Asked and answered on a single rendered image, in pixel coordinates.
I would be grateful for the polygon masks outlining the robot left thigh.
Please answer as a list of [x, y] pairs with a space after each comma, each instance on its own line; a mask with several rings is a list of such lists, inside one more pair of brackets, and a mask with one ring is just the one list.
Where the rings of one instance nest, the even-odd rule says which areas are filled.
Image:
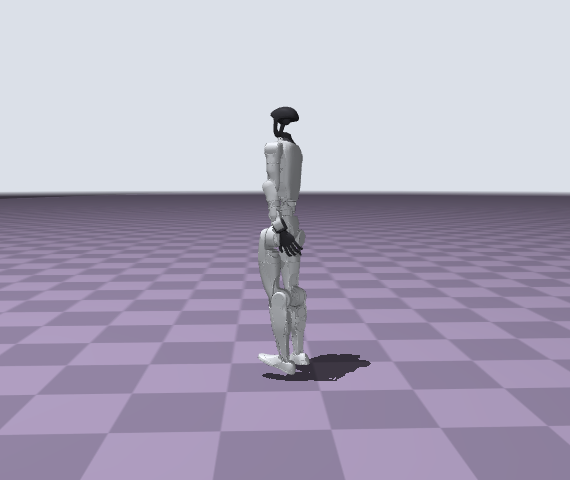
[[287, 307], [289, 307], [293, 296], [289, 290], [280, 288], [279, 285], [281, 256], [274, 247], [280, 246], [280, 233], [277, 234], [276, 231], [273, 225], [261, 231], [258, 247], [259, 271], [270, 301], [276, 292], [283, 292], [287, 297]]

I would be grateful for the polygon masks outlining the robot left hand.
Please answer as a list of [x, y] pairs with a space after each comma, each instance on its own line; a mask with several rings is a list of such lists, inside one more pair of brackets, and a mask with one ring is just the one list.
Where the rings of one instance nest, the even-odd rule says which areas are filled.
[[[300, 253], [300, 251], [298, 251], [298, 250], [295, 248], [295, 246], [296, 246], [298, 249], [300, 249], [300, 250], [302, 250], [303, 248], [301, 248], [301, 247], [298, 245], [298, 243], [295, 241], [295, 239], [294, 239], [294, 237], [292, 236], [292, 234], [290, 234], [290, 233], [287, 231], [288, 227], [287, 227], [285, 221], [284, 221], [282, 218], [281, 218], [281, 222], [282, 222], [282, 224], [283, 224], [283, 226], [284, 226], [283, 229], [281, 229], [281, 230], [279, 230], [279, 231], [276, 231], [276, 229], [274, 228], [277, 234], [280, 233], [280, 246], [279, 246], [279, 251], [280, 251], [281, 253], [283, 253], [282, 247], [284, 247], [284, 250], [285, 250], [286, 254], [287, 254], [289, 257], [291, 257], [292, 255], [296, 256], [296, 255], [297, 255], [296, 253]], [[274, 227], [274, 226], [273, 226], [273, 227]], [[295, 246], [293, 245], [292, 242], [295, 244]], [[296, 253], [293, 252], [293, 250], [291, 249], [291, 247], [290, 247], [289, 245], [291, 245], [291, 247], [293, 248], [293, 250], [294, 250]], [[288, 248], [288, 249], [287, 249], [287, 248]], [[288, 250], [290, 251], [290, 253], [291, 253], [292, 255], [288, 252]]]

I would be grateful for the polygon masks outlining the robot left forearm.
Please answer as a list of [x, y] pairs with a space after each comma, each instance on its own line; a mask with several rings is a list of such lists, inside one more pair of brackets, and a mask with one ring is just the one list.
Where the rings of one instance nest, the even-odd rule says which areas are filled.
[[[266, 181], [263, 184], [263, 191], [266, 196], [266, 202], [268, 203], [269, 219], [272, 221], [274, 228], [279, 231], [284, 228], [281, 218], [282, 213], [280, 211], [280, 196], [277, 194], [275, 185], [271, 181]], [[283, 218], [282, 218], [283, 219]]]

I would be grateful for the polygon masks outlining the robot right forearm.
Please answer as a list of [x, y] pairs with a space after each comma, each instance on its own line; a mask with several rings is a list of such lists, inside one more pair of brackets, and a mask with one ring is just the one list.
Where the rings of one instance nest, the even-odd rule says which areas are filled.
[[[285, 201], [286, 202], [286, 201]], [[285, 205], [285, 204], [284, 204]], [[293, 209], [293, 214], [295, 213], [295, 206], [296, 206], [296, 201], [288, 201], [288, 205], [290, 205]]]

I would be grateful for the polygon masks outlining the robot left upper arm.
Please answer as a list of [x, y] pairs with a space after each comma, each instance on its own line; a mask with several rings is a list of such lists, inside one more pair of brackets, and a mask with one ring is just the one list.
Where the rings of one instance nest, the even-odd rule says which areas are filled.
[[273, 182], [278, 192], [280, 186], [280, 158], [283, 154], [283, 143], [280, 142], [267, 143], [265, 145], [264, 152], [267, 164], [266, 169], [269, 175], [269, 180], [267, 181]]

